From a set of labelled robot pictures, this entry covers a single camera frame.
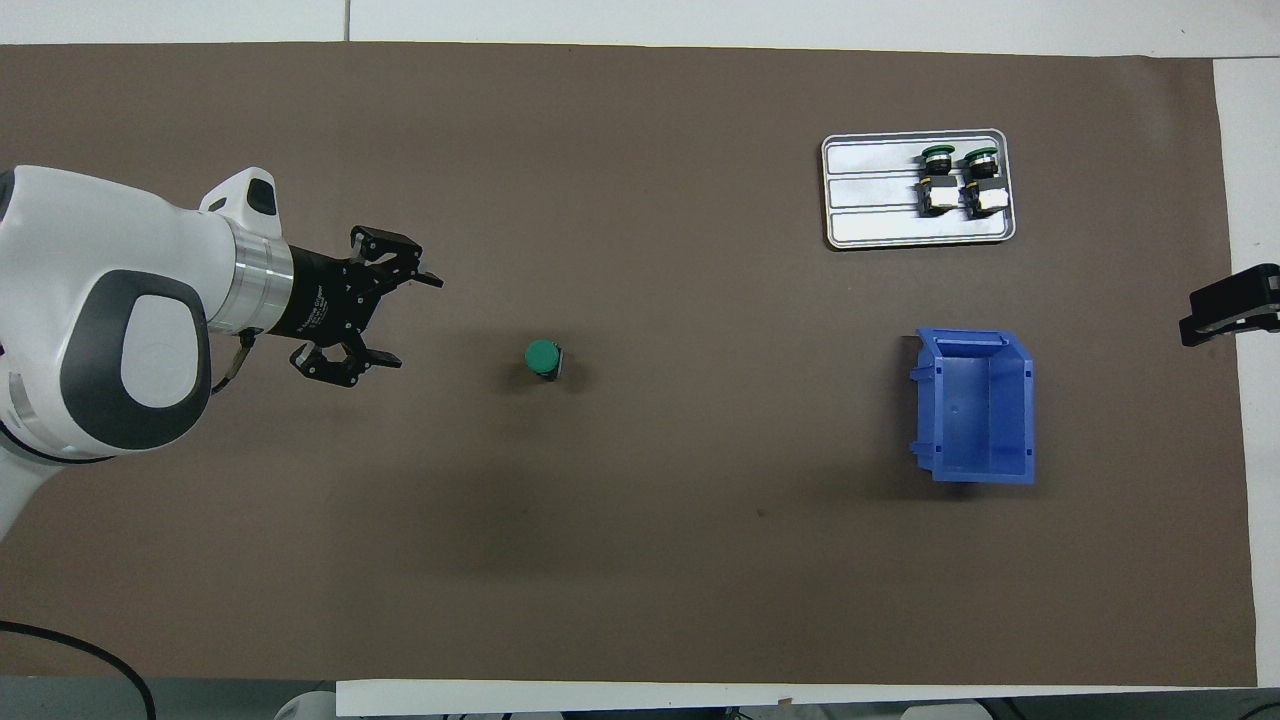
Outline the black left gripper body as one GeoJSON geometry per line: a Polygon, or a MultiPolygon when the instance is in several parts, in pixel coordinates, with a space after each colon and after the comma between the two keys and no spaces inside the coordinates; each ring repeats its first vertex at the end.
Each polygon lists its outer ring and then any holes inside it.
{"type": "Polygon", "coordinates": [[[293,275],[285,307],[269,334],[316,345],[338,345],[364,332],[375,302],[358,296],[372,288],[369,266],[289,246],[293,275]]]}

